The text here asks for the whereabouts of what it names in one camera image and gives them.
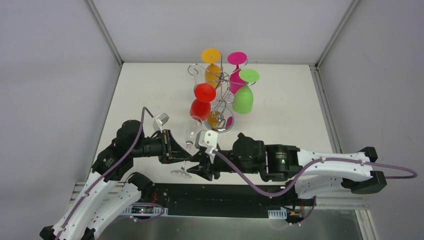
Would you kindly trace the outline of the green wine glass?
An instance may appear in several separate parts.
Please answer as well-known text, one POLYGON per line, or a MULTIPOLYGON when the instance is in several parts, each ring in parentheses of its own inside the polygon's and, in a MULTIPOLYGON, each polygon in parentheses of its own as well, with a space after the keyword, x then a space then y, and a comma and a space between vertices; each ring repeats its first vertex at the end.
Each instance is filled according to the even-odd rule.
POLYGON ((251 112, 254 102, 254 95, 250 87, 260 79, 260 75, 254 69, 243 68, 240 70, 239 76, 246 84, 234 95, 232 109, 238 114, 248 114, 251 112))

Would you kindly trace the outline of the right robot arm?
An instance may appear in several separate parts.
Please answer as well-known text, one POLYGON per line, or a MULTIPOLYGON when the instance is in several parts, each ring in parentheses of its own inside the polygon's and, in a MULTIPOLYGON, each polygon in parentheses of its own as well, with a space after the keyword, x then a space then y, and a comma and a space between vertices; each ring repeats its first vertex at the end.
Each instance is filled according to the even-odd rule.
POLYGON ((187 170, 208 181, 221 173, 237 173, 248 184, 247 174, 258 174, 264 182, 285 182, 279 192, 260 194, 269 198, 284 196, 290 205, 317 195, 348 189, 352 194, 369 195, 380 192, 387 180, 372 165, 378 156, 375 148, 366 147, 354 153, 325 153, 293 145, 265 144, 262 140, 239 133, 231 150, 212 146, 211 133, 198 134, 193 158, 199 163, 187 170))

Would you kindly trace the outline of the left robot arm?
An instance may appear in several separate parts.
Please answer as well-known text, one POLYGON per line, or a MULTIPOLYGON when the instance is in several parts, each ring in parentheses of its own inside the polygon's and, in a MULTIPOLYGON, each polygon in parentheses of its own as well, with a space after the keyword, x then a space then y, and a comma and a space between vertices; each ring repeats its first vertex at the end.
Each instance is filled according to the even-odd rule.
POLYGON ((145 137, 140 121, 125 121, 111 144, 98 154, 73 206, 59 222, 44 227, 40 237, 44 240, 96 240, 131 204, 149 201, 153 195, 152 180, 134 172, 117 196, 101 204, 133 167, 134 159, 145 157, 158 157, 162 164, 173 164, 190 160, 192 156, 176 142, 170 130, 157 130, 153 137, 145 137))

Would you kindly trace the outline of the chrome wine glass rack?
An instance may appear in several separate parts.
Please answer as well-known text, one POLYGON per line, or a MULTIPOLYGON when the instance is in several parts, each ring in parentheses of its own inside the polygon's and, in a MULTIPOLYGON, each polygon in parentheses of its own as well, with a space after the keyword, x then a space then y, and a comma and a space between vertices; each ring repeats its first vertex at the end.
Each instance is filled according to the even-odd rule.
MULTIPOLYGON (((240 70, 248 69, 248 60, 240 65, 240 70)), ((234 69, 230 72, 226 72, 224 70, 224 66, 222 64, 217 64, 221 68, 219 82, 220 86, 215 89, 216 97, 211 102, 211 111, 209 112, 209 116, 206 120, 203 120, 203 124, 209 130, 215 131, 217 133, 226 133, 233 128, 236 122, 235 112, 232 108, 232 103, 234 102, 234 94, 230 92, 230 75, 235 70, 236 66, 234 65, 234 69)), ((198 63, 191 64, 188 68, 193 69, 196 68, 199 71, 203 70, 203 76, 205 74, 205 70, 209 64, 206 63, 206 66, 202 66, 198 63)))

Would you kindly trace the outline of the red wine glass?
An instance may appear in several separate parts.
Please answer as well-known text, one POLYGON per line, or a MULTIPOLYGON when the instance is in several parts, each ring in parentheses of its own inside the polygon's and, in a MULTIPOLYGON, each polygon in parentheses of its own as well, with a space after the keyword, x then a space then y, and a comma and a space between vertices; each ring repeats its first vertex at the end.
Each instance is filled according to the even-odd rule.
POLYGON ((190 106, 189 114, 204 121, 210 114, 211 102, 216 97, 216 90, 208 83, 201 83, 194 87, 193 93, 195 99, 190 106))

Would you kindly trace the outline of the orange wine glass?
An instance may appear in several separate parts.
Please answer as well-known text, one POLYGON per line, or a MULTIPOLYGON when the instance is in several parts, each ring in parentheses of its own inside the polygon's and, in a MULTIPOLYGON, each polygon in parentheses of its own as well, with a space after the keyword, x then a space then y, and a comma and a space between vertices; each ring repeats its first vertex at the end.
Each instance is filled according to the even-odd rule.
POLYGON ((221 68, 216 63, 221 60, 221 56, 220 51, 216 48, 207 48, 201 53, 201 60, 208 64, 204 72, 205 83, 214 89, 220 86, 221 68))

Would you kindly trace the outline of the magenta wine glass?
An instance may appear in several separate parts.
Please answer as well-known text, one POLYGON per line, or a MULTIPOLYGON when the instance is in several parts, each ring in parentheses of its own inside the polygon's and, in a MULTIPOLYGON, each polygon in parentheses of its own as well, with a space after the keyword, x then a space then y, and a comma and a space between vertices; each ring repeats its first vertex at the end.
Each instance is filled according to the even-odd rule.
POLYGON ((241 70, 240 65, 244 64, 247 59, 247 55, 241 51, 232 52, 227 57, 228 63, 235 65, 235 69, 229 77, 229 90, 233 95, 235 95, 237 91, 246 84, 246 82, 240 78, 239 73, 241 70))

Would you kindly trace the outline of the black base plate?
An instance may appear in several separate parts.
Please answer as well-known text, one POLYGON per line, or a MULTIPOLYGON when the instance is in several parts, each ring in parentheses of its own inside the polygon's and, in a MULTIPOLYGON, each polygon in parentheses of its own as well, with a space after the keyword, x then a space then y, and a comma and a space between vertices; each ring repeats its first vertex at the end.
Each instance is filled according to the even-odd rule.
POLYGON ((301 207, 313 199, 300 199, 294 189, 278 197, 257 193, 248 185, 154 183, 141 194, 142 202, 156 203, 169 216, 264 219, 301 207))

